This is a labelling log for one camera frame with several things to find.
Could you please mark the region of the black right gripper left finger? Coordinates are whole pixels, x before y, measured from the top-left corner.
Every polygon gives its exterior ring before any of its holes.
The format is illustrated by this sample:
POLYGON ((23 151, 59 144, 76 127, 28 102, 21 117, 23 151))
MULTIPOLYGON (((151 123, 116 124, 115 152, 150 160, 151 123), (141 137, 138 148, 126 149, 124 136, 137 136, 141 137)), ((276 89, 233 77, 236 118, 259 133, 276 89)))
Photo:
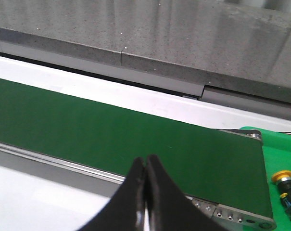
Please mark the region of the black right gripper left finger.
POLYGON ((105 207, 81 231, 142 231, 144 229, 145 167, 143 159, 134 159, 117 191, 105 207))

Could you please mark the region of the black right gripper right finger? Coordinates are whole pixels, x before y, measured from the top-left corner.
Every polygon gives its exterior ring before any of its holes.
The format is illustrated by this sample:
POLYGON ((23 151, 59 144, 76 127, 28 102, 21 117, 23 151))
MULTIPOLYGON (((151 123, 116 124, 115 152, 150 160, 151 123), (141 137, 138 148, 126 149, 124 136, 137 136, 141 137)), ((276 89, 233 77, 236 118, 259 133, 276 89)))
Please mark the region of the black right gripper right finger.
POLYGON ((224 231, 184 195, 156 155, 147 157, 151 231, 224 231))

